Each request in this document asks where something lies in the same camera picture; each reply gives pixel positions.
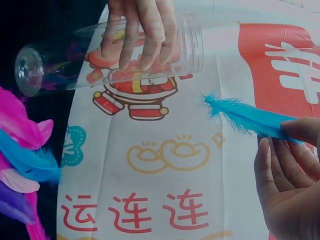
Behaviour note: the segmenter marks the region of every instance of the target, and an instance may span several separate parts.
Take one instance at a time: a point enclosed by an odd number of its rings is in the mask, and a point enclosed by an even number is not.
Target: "blue feather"
[[[236,98],[220,99],[214,93],[204,96],[204,102],[210,108],[211,118],[223,115],[235,131],[300,142],[287,136],[280,128],[282,122],[295,120],[294,117],[261,110],[241,103]]]
[[[0,129],[0,152],[25,178],[37,182],[59,182],[61,169],[49,151],[40,149],[33,152],[23,148]]]

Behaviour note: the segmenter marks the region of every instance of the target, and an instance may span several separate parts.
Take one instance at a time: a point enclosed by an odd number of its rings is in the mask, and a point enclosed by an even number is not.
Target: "fingernail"
[[[160,21],[153,21],[149,23],[149,31],[151,32],[153,36],[153,40],[164,42],[166,40],[165,31],[162,25],[162,22]]]
[[[261,139],[260,143],[263,143],[263,142],[267,142],[267,143],[269,143],[269,139],[268,139],[268,138],[266,138],[266,137],[264,137],[264,138],[262,138],[262,139]]]
[[[286,125],[288,123],[291,123],[291,121],[283,121],[283,122],[280,123],[280,125],[282,126],[282,125]]]

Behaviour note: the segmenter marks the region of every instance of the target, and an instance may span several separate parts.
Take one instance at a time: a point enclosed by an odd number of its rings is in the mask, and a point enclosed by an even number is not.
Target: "light pink feather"
[[[29,120],[24,104],[12,92],[1,87],[0,119],[0,129],[21,147],[30,150],[37,150],[48,141],[54,124],[52,120],[40,123]]]
[[[33,225],[26,224],[26,229],[29,233],[30,240],[50,240],[50,238],[46,236],[45,230],[44,230],[43,226],[41,225],[40,219],[38,217],[37,192],[35,191],[32,193],[26,193],[24,196],[31,203],[33,210],[34,210],[34,214],[36,216],[35,224],[33,224]]]
[[[36,181],[25,178],[14,168],[0,171],[0,180],[15,192],[28,194],[39,190],[40,184]]]

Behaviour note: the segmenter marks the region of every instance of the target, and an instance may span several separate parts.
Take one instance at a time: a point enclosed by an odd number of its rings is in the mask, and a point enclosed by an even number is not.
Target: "feather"
[[[40,188],[38,182],[21,176],[14,168],[2,170],[0,180],[13,191],[22,194],[33,193]]]
[[[0,171],[5,169],[11,169],[12,165],[8,162],[5,156],[0,152]]]
[[[2,129],[0,129],[0,152],[27,179],[54,183],[58,183],[60,180],[61,169],[49,151],[40,149],[33,152],[22,148]]]
[[[30,240],[50,240],[46,236],[44,227],[41,225],[40,219],[37,213],[37,192],[26,193],[24,195],[26,199],[31,203],[33,208],[33,213],[35,215],[35,224],[26,224],[26,229],[29,233]]]
[[[214,93],[204,96],[204,102],[210,108],[211,118],[223,115],[235,131],[299,142],[287,136],[280,128],[282,122],[295,120],[294,117],[261,110],[241,103],[236,98],[220,99]]]
[[[30,150],[41,148],[49,139],[54,122],[35,123],[27,115],[26,107],[12,92],[0,87],[0,129],[21,147]]]
[[[36,222],[32,206],[25,196],[11,190],[2,181],[0,181],[0,212],[24,224]]]

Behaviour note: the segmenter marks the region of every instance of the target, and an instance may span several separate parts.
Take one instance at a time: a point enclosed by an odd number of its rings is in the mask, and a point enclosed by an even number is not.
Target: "gold ingot illustration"
[[[180,172],[191,172],[208,163],[211,152],[208,145],[189,143],[191,135],[178,135],[177,139],[164,141],[159,148],[159,157],[166,166]]]
[[[211,140],[216,144],[216,147],[220,149],[227,139],[220,132],[218,132],[211,138]]]
[[[200,240],[215,240],[221,238],[232,237],[234,234],[232,231],[219,231],[208,236],[201,238]]]
[[[156,174],[167,168],[154,148],[156,143],[143,142],[142,146],[133,146],[126,154],[129,166],[142,174]]]
[[[98,238],[95,238],[95,237],[90,237],[90,236],[85,236],[85,237],[80,237],[80,238],[77,238],[77,239],[69,239],[69,238],[66,238],[60,234],[57,234],[56,235],[56,240],[99,240]]]

